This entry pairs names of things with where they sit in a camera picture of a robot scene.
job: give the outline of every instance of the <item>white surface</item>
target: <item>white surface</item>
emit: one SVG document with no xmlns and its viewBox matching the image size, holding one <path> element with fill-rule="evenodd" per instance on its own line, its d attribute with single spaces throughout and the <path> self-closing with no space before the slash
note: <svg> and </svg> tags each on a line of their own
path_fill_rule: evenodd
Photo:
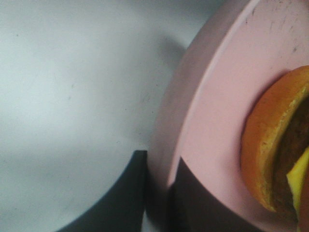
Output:
<svg viewBox="0 0 309 232">
<path fill-rule="evenodd" d="M 220 2 L 0 2 L 1 232 L 55 231 L 104 195 Z"/>
</svg>

